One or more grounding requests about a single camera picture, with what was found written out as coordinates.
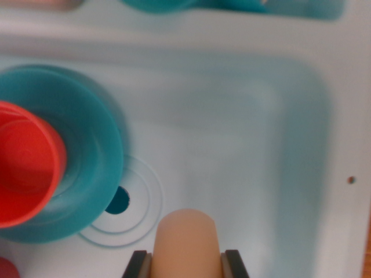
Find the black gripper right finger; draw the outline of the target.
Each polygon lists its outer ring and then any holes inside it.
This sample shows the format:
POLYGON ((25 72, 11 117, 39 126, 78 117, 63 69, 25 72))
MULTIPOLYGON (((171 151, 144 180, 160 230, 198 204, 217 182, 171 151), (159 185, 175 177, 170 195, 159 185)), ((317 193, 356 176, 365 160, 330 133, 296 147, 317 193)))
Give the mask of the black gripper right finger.
POLYGON ((249 278, 238 250, 225 250, 221 253, 221 264, 224 278, 249 278))

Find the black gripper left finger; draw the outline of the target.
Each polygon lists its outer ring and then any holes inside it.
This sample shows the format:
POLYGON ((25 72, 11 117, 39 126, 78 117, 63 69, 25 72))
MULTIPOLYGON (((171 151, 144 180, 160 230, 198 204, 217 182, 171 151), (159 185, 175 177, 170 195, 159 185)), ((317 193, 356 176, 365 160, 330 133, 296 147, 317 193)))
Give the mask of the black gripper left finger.
POLYGON ((152 254, 146 250, 133 252, 122 278, 151 277, 152 254))

